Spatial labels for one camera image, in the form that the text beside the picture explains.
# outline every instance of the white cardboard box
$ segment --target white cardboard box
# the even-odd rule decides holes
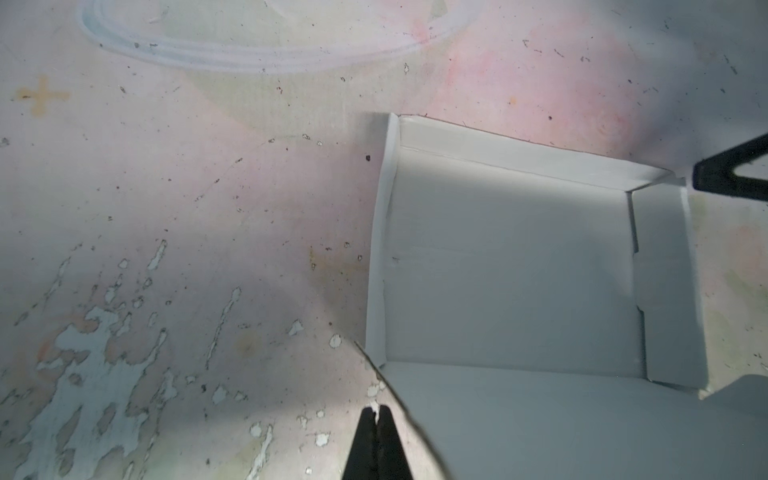
[[[766,419],[648,381],[707,383],[687,208],[666,170],[390,115],[366,352],[456,478],[768,478]]]

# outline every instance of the worn painted tabletop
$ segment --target worn painted tabletop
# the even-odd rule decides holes
[[[768,131],[763,2],[134,3],[0,4],[0,478],[337,478],[386,112],[682,175]],[[768,214],[690,203],[712,392]]]

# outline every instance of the yellow cross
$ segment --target yellow cross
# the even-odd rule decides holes
[[[69,93],[66,91],[49,91],[48,90],[48,76],[40,75],[38,78],[38,90],[30,90],[29,88],[19,88],[16,91],[16,98],[18,100],[25,100],[32,98],[35,103],[32,105],[30,112],[33,117],[40,117],[45,113],[45,102],[51,98],[57,100],[67,100]]]

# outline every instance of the table surface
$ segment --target table surface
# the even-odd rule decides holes
[[[0,5],[3,478],[338,475],[386,112],[681,175],[768,131],[757,1],[81,6]],[[768,374],[768,215],[690,204],[713,392]]]

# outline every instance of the black plastic part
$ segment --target black plastic part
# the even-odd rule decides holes
[[[388,406],[379,407],[378,423],[370,407],[360,413],[342,480],[413,480]]]
[[[733,170],[768,154],[768,134],[754,138],[694,167],[694,190],[731,197],[768,201],[768,180],[741,177]]]

